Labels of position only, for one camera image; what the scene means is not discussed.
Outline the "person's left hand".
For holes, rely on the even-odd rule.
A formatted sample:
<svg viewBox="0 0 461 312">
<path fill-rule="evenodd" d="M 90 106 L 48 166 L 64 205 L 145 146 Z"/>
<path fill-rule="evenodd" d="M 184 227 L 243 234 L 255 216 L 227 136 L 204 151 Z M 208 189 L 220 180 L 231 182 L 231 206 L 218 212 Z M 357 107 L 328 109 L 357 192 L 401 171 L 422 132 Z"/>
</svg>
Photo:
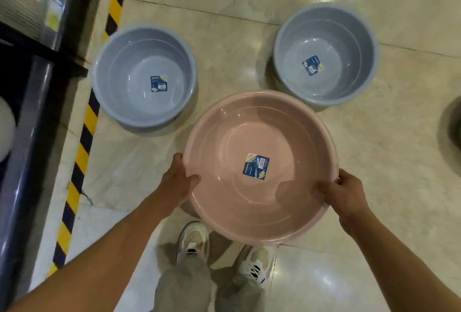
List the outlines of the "person's left hand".
<svg viewBox="0 0 461 312">
<path fill-rule="evenodd" d="M 183 179 L 188 177 L 182 161 L 182 153 L 175 153 L 170 168 L 164 173 L 156 190 L 164 216 L 169 216 L 188 197 L 183 197 Z"/>
</svg>

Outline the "person's right hand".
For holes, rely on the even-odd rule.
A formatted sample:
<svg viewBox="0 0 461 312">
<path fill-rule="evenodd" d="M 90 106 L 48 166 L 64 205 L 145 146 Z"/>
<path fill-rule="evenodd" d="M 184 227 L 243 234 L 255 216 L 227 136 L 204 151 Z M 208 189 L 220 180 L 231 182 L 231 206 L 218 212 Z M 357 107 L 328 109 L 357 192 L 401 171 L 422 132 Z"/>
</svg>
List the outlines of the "person's right hand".
<svg viewBox="0 0 461 312">
<path fill-rule="evenodd" d="M 371 213 L 361 180 L 339 169 L 337 193 L 332 198 L 324 198 L 324 202 L 331 206 L 341 220 L 352 221 Z"/>
</svg>

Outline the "pink plastic basin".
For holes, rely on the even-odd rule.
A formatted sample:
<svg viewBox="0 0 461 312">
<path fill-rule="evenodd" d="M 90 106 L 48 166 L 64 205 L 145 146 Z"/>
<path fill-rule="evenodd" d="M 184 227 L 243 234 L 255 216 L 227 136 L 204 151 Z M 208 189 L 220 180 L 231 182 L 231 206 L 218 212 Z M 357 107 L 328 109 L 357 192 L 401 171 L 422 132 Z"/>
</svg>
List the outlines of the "pink plastic basin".
<svg viewBox="0 0 461 312">
<path fill-rule="evenodd" d="M 277 245 L 312 229 L 329 206 L 314 186 L 338 178 L 325 123 L 287 94 L 233 94 L 197 120 L 182 160 L 201 176 L 191 205 L 223 237 Z"/>
</svg>

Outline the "person's left forearm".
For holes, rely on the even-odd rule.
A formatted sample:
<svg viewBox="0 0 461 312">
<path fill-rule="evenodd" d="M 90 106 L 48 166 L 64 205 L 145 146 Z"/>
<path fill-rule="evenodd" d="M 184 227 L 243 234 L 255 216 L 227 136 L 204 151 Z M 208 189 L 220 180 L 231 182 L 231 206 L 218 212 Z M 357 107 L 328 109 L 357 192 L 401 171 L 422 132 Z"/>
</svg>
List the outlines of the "person's left forearm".
<svg viewBox="0 0 461 312">
<path fill-rule="evenodd" d="M 7 312 L 113 312 L 152 233 L 186 198 L 154 192 Z"/>
</svg>

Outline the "person's left shoe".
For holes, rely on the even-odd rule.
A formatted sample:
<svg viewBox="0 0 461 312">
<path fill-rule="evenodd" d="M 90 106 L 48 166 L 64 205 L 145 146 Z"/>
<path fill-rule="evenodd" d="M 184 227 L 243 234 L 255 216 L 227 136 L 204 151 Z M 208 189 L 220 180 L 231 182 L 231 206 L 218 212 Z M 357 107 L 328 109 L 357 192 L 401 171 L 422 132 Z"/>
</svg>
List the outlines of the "person's left shoe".
<svg viewBox="0 0 461 312">
<path fill-rule="evenodd" d="M 210 235 L 200 221 L 189 222 L 182 230 L 176 249 L 176 263 L 188 256 L 199 257 L 207 263 L 210 255 Z"/>
</svg>

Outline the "person's shoe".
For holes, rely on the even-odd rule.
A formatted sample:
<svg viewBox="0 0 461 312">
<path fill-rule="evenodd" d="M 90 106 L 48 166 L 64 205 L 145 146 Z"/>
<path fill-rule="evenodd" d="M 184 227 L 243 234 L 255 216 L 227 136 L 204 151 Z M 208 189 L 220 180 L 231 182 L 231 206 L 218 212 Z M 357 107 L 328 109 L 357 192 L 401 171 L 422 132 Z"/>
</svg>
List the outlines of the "person's shoe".
<svg viewBox="0 0 461 312">
<path fill-rule="evenodd" d="M 207 263 L 210 255 L 210 235 L 200 221 L 189 222 L 182 230 L 176 249 L 176 263 L 188 256 L 199 257 Z"/>
<path fill-rule="evenodd" d="M 276 251 L 276 246 L 245 247 L 237 264 L 237 274 L 262 286 L 274 268 Z"/>
</svg>

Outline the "blue label sticker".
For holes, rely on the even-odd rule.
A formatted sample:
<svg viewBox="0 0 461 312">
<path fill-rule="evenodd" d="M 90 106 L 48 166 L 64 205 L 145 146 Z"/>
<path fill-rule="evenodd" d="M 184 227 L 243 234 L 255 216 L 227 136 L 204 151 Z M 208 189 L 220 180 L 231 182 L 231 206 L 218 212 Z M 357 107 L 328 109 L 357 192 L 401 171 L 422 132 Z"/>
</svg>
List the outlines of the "blue label sticker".
<svg viewBox="0 0 461 312">
<path fill-rule="evenodd" d="M 316 75 L 317 73 L 324 70 L 324 66 L 321 63 L 317 55 L 314 55 L 303 61 L 303 67 L 307 71 L 309 76 Z"/>
<path fill-rule="evenodd" d="M 158 75 L 150 77 L 151 91 L 152 92 L 166 92 L 168 91 L 168 82 L 166 75 Z"/>
<path fill-rule="evenodd" d="M 255 153 L 248 153 L 245 159 L 243 175 L 265 180 L 270 158 Z"/>
</svg>

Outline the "person's right shoe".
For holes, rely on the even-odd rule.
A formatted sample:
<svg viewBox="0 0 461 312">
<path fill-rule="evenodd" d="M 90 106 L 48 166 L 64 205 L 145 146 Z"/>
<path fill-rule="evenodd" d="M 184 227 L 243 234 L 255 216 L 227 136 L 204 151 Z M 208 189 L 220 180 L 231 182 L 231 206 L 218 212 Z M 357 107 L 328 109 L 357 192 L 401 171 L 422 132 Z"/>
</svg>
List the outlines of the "person's right shoe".
<svg viewBox="0 0 461 312">
<path fill-rule="evenodd" d="M 276 251 L 276 246 L 245 247 L 237 264 L 237 274 L 262 286 L 274 268 Z"/>
</svg>

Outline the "person's left trouser leg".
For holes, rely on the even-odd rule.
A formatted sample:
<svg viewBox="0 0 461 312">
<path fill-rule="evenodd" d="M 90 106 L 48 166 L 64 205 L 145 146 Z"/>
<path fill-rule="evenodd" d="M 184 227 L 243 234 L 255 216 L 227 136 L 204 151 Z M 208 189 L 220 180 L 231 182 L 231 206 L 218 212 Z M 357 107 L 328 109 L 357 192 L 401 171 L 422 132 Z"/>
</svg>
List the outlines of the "person's left trouser leg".
<svg viewBox="0 0 461 312">
<path fill-rule="evenodd" d="M 212 278 L 203 257 L 186 255 L 158 281 L 151 312 L 207 312 Z"/>
</svg>

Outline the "person's trouser leg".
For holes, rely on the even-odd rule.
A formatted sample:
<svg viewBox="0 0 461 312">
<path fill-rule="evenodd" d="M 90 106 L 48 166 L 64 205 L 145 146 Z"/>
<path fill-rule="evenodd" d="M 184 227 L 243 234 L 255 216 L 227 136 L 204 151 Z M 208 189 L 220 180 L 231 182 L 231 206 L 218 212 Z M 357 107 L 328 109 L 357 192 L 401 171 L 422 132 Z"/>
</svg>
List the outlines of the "person's trouser leg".
<svg viewBox="0 0 461 312">
<path fill-rule="evenodd" d="M 267 295 L 263 286 L 237 273 L 218 292 L 215 312 L 265 312 Z"/>
<path fill-rule="evenodd" d="M 158 281 L 151 312 L 207 312 L 212 278 L 203 257 L 186 255 Z"/>
</svg>

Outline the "grey-blue plastic basin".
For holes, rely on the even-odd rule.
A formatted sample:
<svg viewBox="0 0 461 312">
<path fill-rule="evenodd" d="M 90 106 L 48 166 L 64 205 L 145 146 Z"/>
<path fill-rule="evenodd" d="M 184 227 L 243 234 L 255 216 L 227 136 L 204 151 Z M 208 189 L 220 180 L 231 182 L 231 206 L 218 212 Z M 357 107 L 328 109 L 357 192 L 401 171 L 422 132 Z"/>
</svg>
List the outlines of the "grey-blue plastic basin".
<svg viewBox="0 0 461 312">
<path fill-rule="evenodd" d="M 166 75 L 168 91 L 152 92 L 151 76 Z M 118 123 L 154 129 L 178 117 L 197 87 L 193 53 L 176 33 L 158 26 L 117 31 L 91 68 L 101 108 Z"/>
<path fill-rule="evenodd" d="M 317 55 L 324 70 L 309 76 L 303 61 Z M 296 98 L 318 107 L 341 105 L 366 90 L 376 76 L 379 48 L 356 12 L 320 2 L 293 14 L 273 47 L 279 81 Z"/>
</svg>

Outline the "yellow black hazard tape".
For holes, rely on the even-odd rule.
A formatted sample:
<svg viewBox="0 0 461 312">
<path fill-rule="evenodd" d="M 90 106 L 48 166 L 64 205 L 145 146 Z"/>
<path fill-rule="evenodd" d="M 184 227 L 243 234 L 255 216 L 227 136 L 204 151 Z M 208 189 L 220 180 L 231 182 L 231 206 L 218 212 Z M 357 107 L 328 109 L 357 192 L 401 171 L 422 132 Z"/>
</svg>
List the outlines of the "yellow black hazard tape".
<svg viewBox="0 0 461 312">
<path fill-rule="evenodd" d="M 119 28 L 124 0 L 110 0 L 108 4 L 107 20 L 101 33 L 101 45 L 112 37 Z M 59 230 L 57 232 L 55 249 L 50 268 L 45 276 L 49 278 L 60 270 L 66 263 L 70 249 L 74 222 L 78 213 L 79 201 L 83 195 L 84 177 L 86 175 L 89 155 L 97 127 L 100 103 L 93 88 L 90 91 L 85 108 L 82 131 L 80 133 L 76 157 L 73 164 L 70 180 L 67 185 L 67 195 L 64 203 Z"/>
</svg>

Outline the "person's right trouser leg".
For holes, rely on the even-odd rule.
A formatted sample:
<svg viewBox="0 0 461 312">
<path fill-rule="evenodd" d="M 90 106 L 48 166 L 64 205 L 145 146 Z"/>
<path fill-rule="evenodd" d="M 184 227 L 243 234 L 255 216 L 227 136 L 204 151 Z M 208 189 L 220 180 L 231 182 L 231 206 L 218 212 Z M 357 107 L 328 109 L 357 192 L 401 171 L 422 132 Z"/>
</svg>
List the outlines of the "person's right trouser leg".
<svg viewBox="0 0 461 312">
<path fill-rule="evenodd" d="M 267 295 L 263 286 L 237 273 L 218 292 L 215 312 L 265 312 Z"/>
</svg>

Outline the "black metal shelf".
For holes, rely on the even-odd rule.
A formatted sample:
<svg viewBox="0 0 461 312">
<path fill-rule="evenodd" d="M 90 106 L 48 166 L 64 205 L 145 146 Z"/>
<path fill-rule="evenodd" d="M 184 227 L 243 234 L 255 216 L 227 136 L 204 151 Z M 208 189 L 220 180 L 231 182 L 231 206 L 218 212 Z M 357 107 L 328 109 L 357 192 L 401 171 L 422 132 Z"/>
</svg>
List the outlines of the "black metal shelf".
<svg viewBox="0 0 461 312">
<path fill-rule="evenodd" d="M 38 257 L 84 56 L 99 0 L 63 0 L 52 49 L 0 25 L 0 96 L 16 132 L 0 163 L 0 312 L 26 294 Z"/>
</svg>

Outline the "white round object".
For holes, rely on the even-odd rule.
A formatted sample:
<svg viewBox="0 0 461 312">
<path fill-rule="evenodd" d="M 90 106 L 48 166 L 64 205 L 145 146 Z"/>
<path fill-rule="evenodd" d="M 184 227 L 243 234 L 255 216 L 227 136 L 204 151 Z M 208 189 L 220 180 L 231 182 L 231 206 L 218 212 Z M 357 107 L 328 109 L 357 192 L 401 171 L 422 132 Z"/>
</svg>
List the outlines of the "white round object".
<svg viewBox="0 0 461 312">
<path fill-rule="evenodd" d="M 16 121 L 10 105 L 0 96 L 0 163 L 13 147 Z"/>
</svg>

